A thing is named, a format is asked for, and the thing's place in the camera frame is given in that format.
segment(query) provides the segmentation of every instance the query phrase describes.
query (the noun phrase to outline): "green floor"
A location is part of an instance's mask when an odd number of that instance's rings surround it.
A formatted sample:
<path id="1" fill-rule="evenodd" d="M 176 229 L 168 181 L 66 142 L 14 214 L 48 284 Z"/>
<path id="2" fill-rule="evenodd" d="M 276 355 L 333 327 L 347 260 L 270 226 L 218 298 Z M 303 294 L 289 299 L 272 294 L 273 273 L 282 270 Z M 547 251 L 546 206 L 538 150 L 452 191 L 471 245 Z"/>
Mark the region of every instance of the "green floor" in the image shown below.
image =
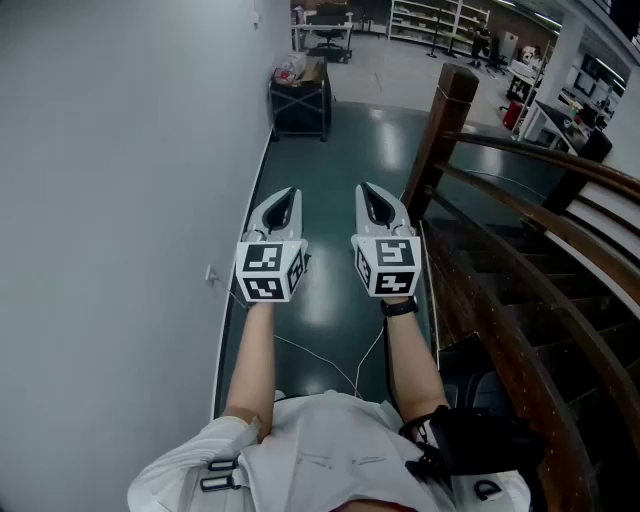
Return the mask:
<path id="1" fill-rule="evenodd" d="M 276 334 L 332 360 L 352 380 L 382 326 L 379 301 L 367 295 L 353 268 L 350 237 L 355 231 L 354 189 L 362 181 L 370 181 L 400 196 L 426 120 L 424 112 L 334 104 L 329 140 L 322 143 L 317 138 L 282 138 L 273 143 L 259 182 L 255 204 L 285 187 L 302 191 L 304 237 L 311 255 L 308 272 L 294 300 L 276 306 Z M 491 135 L 506 133 L 475 129 Z M 519 181 L 543 196 L 562 176 L 562 171 L 517 155 L 463 144 L 458 144 L 451 163 Z M 521 197 L 541 201 L 540 196 L 521 185 L 480 177 Z M 477 220 L 517 222 L 516 216 L 494 201 L 455 180 L 443 179 L 440 191 Z M 417 296 L 424 312 L 424 286 L 419 287 Z M 217 413 L 224 406 L 245 318 L 242 308 L 231 308 L 223 341 Z M 421 321 L 428 336 L 426 318 L 425 314 Z M 276 365 L 277 388 L 289 396 L 327 389 L 353 392 L 329 364 L 279 340 Z M 358 389 L 366 400 L 386 399 L 382 343 L 363 364 Z"/>

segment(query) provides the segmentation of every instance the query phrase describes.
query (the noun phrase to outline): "box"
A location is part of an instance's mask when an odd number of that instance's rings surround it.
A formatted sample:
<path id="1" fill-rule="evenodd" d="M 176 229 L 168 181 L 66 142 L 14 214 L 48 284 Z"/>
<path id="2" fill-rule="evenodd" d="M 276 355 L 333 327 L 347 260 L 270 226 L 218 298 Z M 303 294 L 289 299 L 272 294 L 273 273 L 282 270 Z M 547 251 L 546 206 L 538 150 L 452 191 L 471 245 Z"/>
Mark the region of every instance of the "box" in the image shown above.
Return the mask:
<path id="1" fill-rule="evenodd" d="M 305 271 L 307 242 L 240 242 L 236 278 L 247 302 L 289 302 Z"/>
<path id="2" fill-rule="evenodd" d="M 355 236 L 355 267 L 371 297 L 412 296 L 422 271 L 420 238 Z"/>

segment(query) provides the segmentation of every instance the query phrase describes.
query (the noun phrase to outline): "white t-shirt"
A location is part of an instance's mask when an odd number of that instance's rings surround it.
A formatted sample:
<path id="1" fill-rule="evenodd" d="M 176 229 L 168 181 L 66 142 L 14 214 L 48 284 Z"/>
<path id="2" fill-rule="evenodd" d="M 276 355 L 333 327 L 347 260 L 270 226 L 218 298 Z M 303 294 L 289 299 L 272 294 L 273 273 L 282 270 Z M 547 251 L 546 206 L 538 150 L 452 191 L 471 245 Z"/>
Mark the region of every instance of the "white t-shirt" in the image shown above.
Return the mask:
<path id="1" fill-rule="evenodd" d="M 414 478 L 405 462 L 422 450 L 396 434 L 402 421 L 388 404 L 328 392 L 277 402 L 271 434 L 257 444 L 257 421 L 212 421 L 183 446 L 146 468 L 129 488 L 132 512 L 328 512 L 372 499 L 417 511 L 526 512 L 529 490 L 517 472 L 454 477 L 452 487 Z M 212 460 L 238 459 L 231 473 L 239 489 L 204 493 Z M 492 479 L 501 498 L 480 502 L 469 492 Z"/>

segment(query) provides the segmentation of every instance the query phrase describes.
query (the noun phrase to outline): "black watch strap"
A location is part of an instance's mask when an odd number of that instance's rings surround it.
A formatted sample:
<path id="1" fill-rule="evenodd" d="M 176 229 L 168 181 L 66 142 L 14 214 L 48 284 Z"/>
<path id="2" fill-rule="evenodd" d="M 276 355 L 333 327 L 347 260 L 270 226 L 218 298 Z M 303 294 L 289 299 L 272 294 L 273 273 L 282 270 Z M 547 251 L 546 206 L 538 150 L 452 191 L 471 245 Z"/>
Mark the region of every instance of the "black watch strap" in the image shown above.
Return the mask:
<path id="1" fill-rule="evenodd" d="M 380 308 L 384 316 L 400 316 L 418 312 L 418 305 L 413 297 L 407 297 L 407 300 L 399 304 L 387 304 L 383 300 L 380 302 Z"/>

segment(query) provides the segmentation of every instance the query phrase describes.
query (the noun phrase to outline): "cable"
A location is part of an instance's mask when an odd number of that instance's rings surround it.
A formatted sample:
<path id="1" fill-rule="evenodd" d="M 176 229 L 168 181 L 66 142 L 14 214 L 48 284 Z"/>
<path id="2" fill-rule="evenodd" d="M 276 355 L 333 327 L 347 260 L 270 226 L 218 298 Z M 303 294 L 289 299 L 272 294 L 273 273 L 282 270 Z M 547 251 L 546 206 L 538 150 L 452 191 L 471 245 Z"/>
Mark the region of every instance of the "cable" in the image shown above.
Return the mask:
<path id="1" fill-rule="evenodd" d="M 235 300 L 235 301 L 240 305 L 240 307 L 241 307 L 242 309 L 244 309 L 245 311 L 248 311 L 248 310 L 250 309 L 248 305 L 244 304 L 240 299 L 238 299 L 238 297 L 236 297 L 236 296 L 234 295 L 234 293 L 231 291 L 230 287 L 229 287 L 229 286 L 227 286 L 227 285 L 225 285 L 219 277 L 215 276 L 215 278 L 213 279 L 213 281 L 214 281 L 214 282 L 216 282 L 216 281 L 217 281 L 217 282 L 219 282 L 219 283 L 220 283 L 220 284 L 225 288 L 225 290 L 227 290 L 227 291 L 231 294 L 231 296 L 232 296 L 232 297 L 234 298 L 234 300 Z M 339 367 L 337 364 L 335 364 L 333 361 L 329 361 L 328 359 L 325 359 L 324 357 L 319 356 L 319 355 L 318 355 L 318 354 L 316 354 L 315 352 L 312 352 L 312 351 L 311 351 L 311 350 L 309 350 L 308 348 L 305 348 L 305 347 L 303 347 L 303 346 L 301 346 L 301 345 L 298 345 L 297 343 L 294 343 L 294 342 L 293 342 L 293 341 L 291 341 L 291 340 L 288 340 L 288 339 L 286 339 L 286 338 L 283 338 L 282 336 L 277 336 L 277 335 L 275 335 L 275 334 L 274 334 L 274 335 L 273 335 L 273 337 L 274 337 L 274 338 L 277 338 L 277 339 L 279 339 L 279 340 L 281 340 L 281 341 L 284 341 L 285 343 L 288 343 L 289 345 L 292 345 L 292 346 L 294 346 L 294 347 L 296 347 L 296 348 L 299 348 L 300 350 L 304 350 L 305 352 L 307 352 L 308 354 L 312 355 L 313 357 L 315 357 L 315 358 L 317 358 L 317 359 L 320 359 L 320 361 L 324 361 L 325 363 L 328 363 L 328 364 L 330 364 L 331 366 L 333 366 L 336 370 L 338 370 L 338 372 L 340 373 L 340 375 L 342 375 L 345 379 L 347 379 L 347 382 L 348 382 L 348 383 L 351 385 L 351 387 L 353 388 L 353 391 L 354 391 L 354 395 L 353 395 L 353 396 L 356 396 L 356 397 L 358 397 L 358 398 L 360 398 L 360 399 L 364 400 L 364 399 L 362 398 L 362 395 L 361 395 L 361 394 L 360 394 L 360 392 L 358 391 L 358 386 L 357 386 L 358 377 L 359 377 L 359 375 L 360 375 L 360 365 L 362 365 L 362 363 L 364 362 L 364 360 L 365 360 L 365 359 L 367 358 L 367 356 L 369 355 L 369 352 L 371 352 L 371 349 L 373 348 L 373 346 L 374 346 L 374 345 L 377 343 L 377 341 L 380 339 L 380 336 L 382 335 L 382 332 L 383 332 L 383 331 L 380 331 L 380 334 L 378 334 L 378 337 L 376 338 L 376 341 L 374 341 L 374 342 L 373 342 L 373 345 L 371 345 L 371 347 L 369 348 L 369 350 L 367 351 L 367 353 L 365 354 L 365 356 L 362 358 L 362 361 L 360 361 L 360 364 L 358 365 L 358 372 L 357 372 L 357 374 L 356 374 L 356 384 L 354 384 L 354 383 L 353 383 L 353 381 L 352 381 L 352 380 L 347 376 L 347 374 L 346 374 L 346 373 L 344 373 L 344 372 L 340 369 L 340 367 Z"/>
<path id="2" fill-rule="evenodd" d="M 294 343 L 293 341 L 290 341 L 290 340 L 288 340 L 286 338 L 283 338 L 282 336 L 277 336 L 277 335 L 274 334 L 273 337 L 274 338 L 278 338 L 279 340 L 282 340 L 285 343 L 288 343 L 289 345 L 293 345 L 294 347 L 297 347 L 300 350 L 304 350 L 305 352 L 311 354 L 313 357 L 317 357 L 318 359 L 320 359 L 320 361 L 324 361 L 325 363 L 329 363 L 331 366 L 333 366 L 336 370 L 338 370 L 340 372 L 340 375 L 342 375 L 345 379 L 347 379 L 347 382 L 349 382 L 349 384 L 351 384 L 351 387 L 355 391 L 353 396 L 356 396 L 358 398 L 362 398 L 362 395 L 358 392 L 358 388 L 356 387 L 356 384 L 354 384 L 353 381 L 349 377 L 347 377 L 347 375 L 338 367 L 337 364 L 335 364 L 332 361 L 329 361 L 328 359 L 325 359 L 324 357 L 320 357 L 318 354 L 315 354 L 315 353 L 311 352 L 311 350 L 309 350 L 308 348 L 305 348 L 305 347 L 303 347 L 301 345 L 298 345 L 298 344 Z"/>
<path id="3" fill-rule="evenodd" d="M 510 181 L 511 183 L 515 183 L 516 185 L 520 185 L 521 187 L 526 188 L 529 192 L 533 192 L 538 197 L 541 197 L 542 199 L 546 199 L 545 196 L 543 196 L 542 194 L 536 192 L 532 188 L 527 187 L 524 183 L 520 183 L 519 181 L 512 180 L 511 178 L 505 178 L 504 176 L 499 176 L 498 174 L 491 174 L 491 173 L 488 173 L 488 172 L 470 171 L 468 169 L 467 169 L 466 172 L 470 172 L 470 173 L 473 173 L 473 174 L 484 174 L 485 176 L 491 176 L 492 178 L 499 178 L 501 180 Z"/>
<path id="4" fill-rule="evenodd" d="M 220 278 L 218 278 L 218 277 L 216 276 L 216 277 L 215 277 L 215 279 L 214 279 L 214 281 L 218 281 L 218 282 L 219 282 L 219 283 L 224 287 L 224 289 L 225 289 L 225 290 L 227 290 L 227 291 L 229 292 L 229 294 L 230 294 L 230 295 L 235 299 L 235 301 L 236 301 L 238 304 L 240 304 L 240 307 L 241 307 L 242 309 L 244 309 L 245 311 L 249 311 L 249 306 L 248 306 L 247 304 L 243 304 L 243 303 L 242 303 L 242 301 L 241 301 L 238 297 L 236 297 L 235 293 L 233 293 L 233 292 L 231 291 L 231 288 L 230 288 L 229 286 L 227 286 L 226 284 L 224 284 L 224 283 L 220 280 Z"/>
<path id="5" fill-rule="evenodd" d="M 382 329 L 380 329 L 380 334 L 378 334 L 378 337 L 376 338 L 376 340 L 371 344 L 371 346 L 369 347 L 369 350 L 367 350 L 367 353 L 364 355 L 364 357 L 362 358 L 362 360 L 360 361 L 360 363 L 358 364 L 358 371 L 356 372 L 356 383 L 353 386 L 353 389 L 355 390 L 355 394 L 353 396 L 357 396 L 360 393 L 358 393 L 358 380 L 360 379 L 360 367 L 362 366 L 362 363 L 364 363 L 364 360 L 367 358 L 367 356 L 369 355 L 369 352 L 371 352 L 371 350 L 373 350 L 373 347 L 376 346 L 376 343 L 378 343 L 378 340 L 380 339 L 380 336 L 382 336 L 382 333 L 384 332 L 384 327 Z"/>

